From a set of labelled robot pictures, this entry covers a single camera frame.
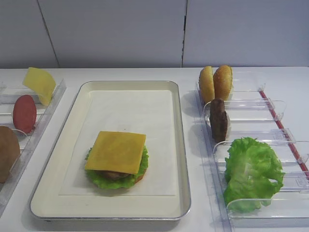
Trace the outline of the tan bun half, left one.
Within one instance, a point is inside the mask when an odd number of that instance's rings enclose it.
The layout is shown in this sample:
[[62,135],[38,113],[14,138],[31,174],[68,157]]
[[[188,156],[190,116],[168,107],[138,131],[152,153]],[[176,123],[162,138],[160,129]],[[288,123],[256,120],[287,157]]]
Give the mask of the tan bun half, left one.
[[199,88],[205,103],[211,102],[215,97],[213,72],[211,66],[204,67],[199,74]]

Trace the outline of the yellow cheese slice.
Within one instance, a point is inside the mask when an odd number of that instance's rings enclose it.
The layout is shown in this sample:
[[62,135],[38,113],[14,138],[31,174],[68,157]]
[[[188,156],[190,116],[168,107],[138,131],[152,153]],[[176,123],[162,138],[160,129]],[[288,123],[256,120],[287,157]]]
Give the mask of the yellow cheese slice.
[[56,82],[47,71],[29,67],[23,80],[23,85],[38,95],[41,104],[48,106],[51,102]]
[[85,169],[137,174],[145,139],[140,133],[100,131]]

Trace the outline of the clear acrylic rack,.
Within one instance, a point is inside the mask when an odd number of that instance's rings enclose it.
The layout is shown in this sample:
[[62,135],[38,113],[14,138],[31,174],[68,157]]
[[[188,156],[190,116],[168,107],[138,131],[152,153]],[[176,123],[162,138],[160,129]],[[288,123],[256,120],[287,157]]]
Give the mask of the clear acrylic rack,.
[[258,72],[228,66],[199,75],[196,98],[213,180],[218,232],[309,229],[309,144],[283,126],[286,103]]
[[[27,87],[8,87],[3,82],[0,83],[0,124],[7,126],[16,134],[20,156],[13,164],[6,182],[0,185],[0,213],[2,214],[25,170],[27,164],[35,151],[50,119],[52,118],[64,92],[66,83],[64,80],[56,85],[52,94],[52,100],[48,106],[44,106],[39,101],[39,95]],[[25,133],[16,129],[13,124],[13,108],[17,99],[23,95],[30,95],[37,109],[37,118],[34,129],[30,133]]]

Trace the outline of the white paper tray liner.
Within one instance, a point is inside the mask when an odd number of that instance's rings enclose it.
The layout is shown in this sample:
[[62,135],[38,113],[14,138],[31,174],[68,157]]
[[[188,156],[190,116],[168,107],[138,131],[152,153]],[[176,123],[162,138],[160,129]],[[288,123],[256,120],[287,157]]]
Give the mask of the white paper tray liner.
[[[61,186],[62,195],[173,196],[175,133],[170,91],[91,91],[85,117]],[[100,131],[134,132],[146,135],[148,169],[130,188],[100,189],[86,175],[85,157]]]

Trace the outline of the clear acrylic rack, left side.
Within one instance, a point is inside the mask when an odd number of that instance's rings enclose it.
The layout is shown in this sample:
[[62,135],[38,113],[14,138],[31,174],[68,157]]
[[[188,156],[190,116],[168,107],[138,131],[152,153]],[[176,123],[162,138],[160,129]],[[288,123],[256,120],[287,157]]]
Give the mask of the clear acrylic rack, left side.
[[[52,118],[64,92],[66,83],[64,80],[56,85],[52,94],[52,100],[48,106],[44,106],[39,101],[39,95],[27,87],[8,87],[3,82],[0,83],[0,124],[7,126],[16,134],[20,156],[13,164],[6,182],[0,185],[0,213],[2,214],[25,170],[27,164],[35,151],[50,119]],[[37,118],[34,129],[30,133],[25,133],[16,129],[13,124],[13,108],[17,99],[23,95],[30,95],[37,109]]]

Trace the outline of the yellow cheese slice in rack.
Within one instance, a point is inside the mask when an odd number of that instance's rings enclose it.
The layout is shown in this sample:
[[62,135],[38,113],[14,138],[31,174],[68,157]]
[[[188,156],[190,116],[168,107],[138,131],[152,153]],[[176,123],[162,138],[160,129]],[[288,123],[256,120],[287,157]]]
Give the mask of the yellow cheese slice in rack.
[[41,104],[48,106],[51,102],[56,82],[47,71],[29,67],[23,80],[23,85],[38,95]]

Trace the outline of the brown bun half in left rack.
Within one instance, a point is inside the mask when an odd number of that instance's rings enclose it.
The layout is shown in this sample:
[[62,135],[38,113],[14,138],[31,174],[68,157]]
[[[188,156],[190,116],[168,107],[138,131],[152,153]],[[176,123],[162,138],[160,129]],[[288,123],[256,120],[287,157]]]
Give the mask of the brown bun half in left rack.
[[16,134],[7,126],[0,127],[0,182],[4,183],[11,167],[20,156],[19,141]]

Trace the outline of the tan bun half, right one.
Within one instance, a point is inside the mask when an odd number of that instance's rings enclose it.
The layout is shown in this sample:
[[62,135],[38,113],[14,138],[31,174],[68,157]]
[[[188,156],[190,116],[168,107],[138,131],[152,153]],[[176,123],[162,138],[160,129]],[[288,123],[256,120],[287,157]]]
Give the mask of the tan bun half, right one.
[[232,88],[232,68],[228,65],[220,66],[213,75],[215,98],[226,101]]

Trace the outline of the brown meat patty on tray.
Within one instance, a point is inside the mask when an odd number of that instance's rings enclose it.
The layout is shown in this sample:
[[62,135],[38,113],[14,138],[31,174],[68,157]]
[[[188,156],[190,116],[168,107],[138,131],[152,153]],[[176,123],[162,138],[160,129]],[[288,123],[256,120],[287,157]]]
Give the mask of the brown meat patty on tray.
[[128,173],[114,172],[114,171],[97,171],[97,173],[110,180],[118,180],[129,176]]

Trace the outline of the clear acrylic rack, right side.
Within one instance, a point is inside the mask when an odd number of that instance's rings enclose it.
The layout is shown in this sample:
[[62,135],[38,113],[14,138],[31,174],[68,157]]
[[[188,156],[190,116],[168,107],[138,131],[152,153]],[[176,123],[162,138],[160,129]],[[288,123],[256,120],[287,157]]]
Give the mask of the clear acrylic rack, right side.
[[309,229],[309,144],[283,126],[286,103],[258,72],[228,66],[199,75],[196,98],[213,180],[218,232]]

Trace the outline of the green lettuce leaf on tray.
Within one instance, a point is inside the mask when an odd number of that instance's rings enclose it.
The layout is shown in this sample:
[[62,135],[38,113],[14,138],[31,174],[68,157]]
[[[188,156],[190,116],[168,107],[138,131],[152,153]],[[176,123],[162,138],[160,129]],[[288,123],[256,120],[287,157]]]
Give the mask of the green lettuce leaf on tray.
[[104,171],[86,170],[85,173],[90,181],[100,189],[128,189],[143,179],[148,168],[148,158],[148,150],[144,146],[137,174],[120,174],[113,177],[111,174],[104,174]]

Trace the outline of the green lettuce leaf in rack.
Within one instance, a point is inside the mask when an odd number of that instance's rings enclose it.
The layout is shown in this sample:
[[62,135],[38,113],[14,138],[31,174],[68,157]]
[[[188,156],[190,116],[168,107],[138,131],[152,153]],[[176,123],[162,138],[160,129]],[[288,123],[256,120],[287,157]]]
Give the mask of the green lettuce leaf in rack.
[[235,139],[228,153],[223,194],[228,210],[248,213],[269,206],[272,196],[283,187],[285,175],[274,150],[245,137]]

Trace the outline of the white metal tray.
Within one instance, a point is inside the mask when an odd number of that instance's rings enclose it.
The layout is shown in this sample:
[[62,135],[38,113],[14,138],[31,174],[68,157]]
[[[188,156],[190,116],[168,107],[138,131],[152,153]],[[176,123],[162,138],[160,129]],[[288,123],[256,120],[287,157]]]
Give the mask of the white metal tray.
[[191,206],[178,85],[81,85],[37,183],[38,218],[179,220]]

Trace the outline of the red tomato slice in rack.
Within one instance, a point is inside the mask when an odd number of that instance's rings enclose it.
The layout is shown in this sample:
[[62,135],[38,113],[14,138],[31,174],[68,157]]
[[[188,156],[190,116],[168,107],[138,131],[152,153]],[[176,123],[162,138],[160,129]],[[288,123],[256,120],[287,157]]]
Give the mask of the red tomato slice in rack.
[[30,133],[34,129],[37,118],[37,109],[30,95],[19,97],[13,109],[13,123],[16,129]]

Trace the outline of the tan bun half, one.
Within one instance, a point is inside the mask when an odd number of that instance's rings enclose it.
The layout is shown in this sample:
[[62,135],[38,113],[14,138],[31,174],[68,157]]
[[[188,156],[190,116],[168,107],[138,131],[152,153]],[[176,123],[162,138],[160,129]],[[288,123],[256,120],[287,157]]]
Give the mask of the tan bun half, one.
[[220,66],[213,75],[215,98],[226,101],[232,88],[232,68],[228,65]]
[[215,97],[213,72],[211,66],[204,67],[199,74],[199,88],[205,103],[211,102]]

